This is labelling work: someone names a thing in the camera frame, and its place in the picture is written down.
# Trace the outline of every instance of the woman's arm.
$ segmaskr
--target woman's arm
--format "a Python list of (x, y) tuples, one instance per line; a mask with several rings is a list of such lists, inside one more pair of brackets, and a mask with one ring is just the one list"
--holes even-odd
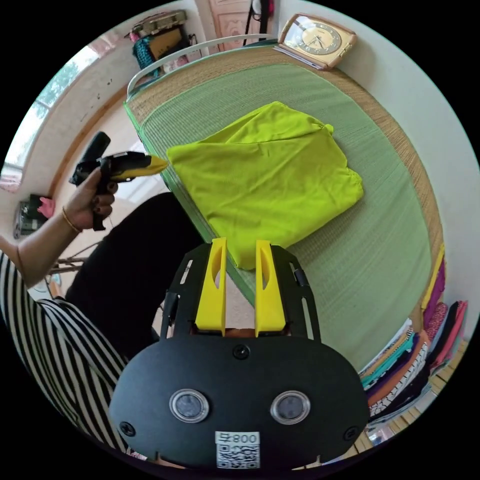
[(18, 268), (27, 288), (38, 284), (49, 273), (81, 231), (93, 227), (94, 209), (104, 218), (112, 213), (111, 205), (118, 186), (112, 183), (108, 186), (110, 194), (96, 196), (100, 179), (100, 169), (97, 169), (76, 189), (64, 212), (54, 215), (18, 246), (0, 236), (0, 250)]

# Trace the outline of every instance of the purple cloth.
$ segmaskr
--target purple cloth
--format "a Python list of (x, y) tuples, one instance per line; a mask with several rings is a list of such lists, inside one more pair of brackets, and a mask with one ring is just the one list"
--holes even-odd
[(440, 268), (436, 275), (435, 285), (433, 285), (433, 290), (431, 291), (430, 300), (428, 301), (428, 305), (426, 306), (426, 309), (423, 312), (423, 328), (424, 329), (428, 328), (429, 322), (434, 316), (435, 308), (444, 290), (445, 290), (445, 258), (441, 261)]
[(407, 363), (412, 363), (415, 359), (412, 358), (413, 352), (415, 351), (415, 348), (417, 346), (417, 343), (419, 341), (419, 335), (418, 333), (415, 334), (413, 337), (413, 345), (411, 347), (411, 351), (409, 354), (406, 354), (407, 351), (402, 354), (398, 360), (389, 368), (385, 375), (371, 388), (369, 388), (365, 393), (367, 394), (368, 397), (372, 397), (376, 392), (378, 392), (383, 385), (385, 385), (387, 382), (390, 381), (390, 379), (397, 373), (399, 372)]

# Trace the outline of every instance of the yellow-green cloth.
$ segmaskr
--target yellow-green cloth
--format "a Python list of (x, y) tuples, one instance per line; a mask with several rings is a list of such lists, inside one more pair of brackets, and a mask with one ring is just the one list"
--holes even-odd
[(274, 101), (167, 156), (236, 265), (251, 270), (257, 239), (288, 248), (362, 198), (333, 131)]

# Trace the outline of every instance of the wooden door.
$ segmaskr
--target wooden door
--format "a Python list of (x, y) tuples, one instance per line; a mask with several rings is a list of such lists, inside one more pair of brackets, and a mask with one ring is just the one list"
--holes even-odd
[[(211, 15), (215, 31), (218, 38), (231, 37), (233, 35), (244, 35), (247, 28), (251, 0), (208, 0), (210, 3)], [(267, 31), (270, 33), (271, 21), (268, 22)], [(250, 19), (249, 34), (260, 32), (260, 22)], [(243, 45), (243, 40), (233, 41), (219, 45), (221, 52), (239, 48)]]

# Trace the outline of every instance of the black pants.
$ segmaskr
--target black pants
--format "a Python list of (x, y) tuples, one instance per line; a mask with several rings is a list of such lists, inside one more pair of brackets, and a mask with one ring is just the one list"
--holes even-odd
[(141, 204), (95, 248), (65, 300), (129, 359), (153, 342), (152, 323), (184, 255), (203, 240), (172, 193)]

